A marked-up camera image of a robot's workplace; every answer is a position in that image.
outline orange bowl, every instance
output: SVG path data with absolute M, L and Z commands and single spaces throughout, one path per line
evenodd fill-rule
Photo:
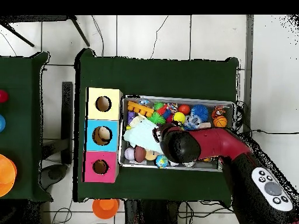
M 16 172 L 17 172 L 16 165 L 11 160 L 9 160 L 9 161 L 11 162 L 11 164 L 12 164 L 14 170 L 15 170 L 15 174 L 16 174 Z M 14 183 L 15 183 L 15 178 L 13 178 L 13 180 L 9 183 L 6 183 L 6 184 L 1 184 L 0 183 L 0 197 L 3 197 L 8 192 L 10 192 L 10 190 L 12 189 Z
M 95 199 L 92 203 L 93 213 L 101 219 L 114 217 L 118 209 L 119 199 Z
M 8 184 L 15 180 L 15 168 L 8 158 L 0 155 L 0 184 Z

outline orange cup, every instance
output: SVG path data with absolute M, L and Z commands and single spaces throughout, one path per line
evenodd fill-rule
M 92 203 L 93 213 L 101 219 L 114 217 L 119 209 L 119 199 L 95 199 Z
M 9 160 L 8 158 L 6 158 L 3 155 L 0 155 L 0 167 L 2 168 L 1 171 L 3 171 L 4 173 L 5 172 L 11 173 L 11 171 L 9 171 L 10 169 L 7 169 L 7 167 L 10 167 L 9 163 L 13 168 L 14 177 L 8 183 L 0 183 L 0 197 L 4 196 L 8 192 L 10 192 L 10 190 L 12 189 L 12 187 L 15 183 L 15 177 L 16 177 L 16 173 L 17 173 L 16 165 L 14 164 L 14 162 L 12 162 L 11 160 Z

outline red ball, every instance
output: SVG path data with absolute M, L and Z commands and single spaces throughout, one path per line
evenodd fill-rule
M 8 100 L 8 94 L 0 89 L 0 103 L 6 102 Z
M 186 104 L 180 105 L 178 111 L 184 115 L 188 115 L 190 113 L 190 107 Z

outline green table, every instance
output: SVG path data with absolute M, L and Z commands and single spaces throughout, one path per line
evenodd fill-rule
M 9 100 L 0 103 L 0 114 L 6 120 L 6 128 L 0 133 L 0 154 L 10 158 L 18 170 L 13 188 L 1 199 L 51 200 L 39 186 L 40 73 L 47 60 L 47 52 L 30 58 L 0 57 L 0 89 L 9 94 Z
M 129 198 L 152 200 L 231 200 L 222 173 L 121 167 L 114 184 L 82 182 L 85 89 L 120 89 L 124 95 L 190 99 L 236 99 L 238 60 L 168 61 L 95 57 L 83 49 L 76 57 L 75 88 L 75 200 Z

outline round hole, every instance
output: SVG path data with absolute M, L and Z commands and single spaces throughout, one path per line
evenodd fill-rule
M 107 96 L 101 96 L 96 99 L 96 108 L 99 111 L 109 111 L 111 109 L 111 100 Z
M 105 174 L 108 171 L 108 164 L 104 160 L 96 160 L 93 165 L 92 169 L 95 171 L 97 174 Z
M 106 126 L 96 127 L 92 139 L 98 145 L 107 145 L 112 139 L 112 131 Z

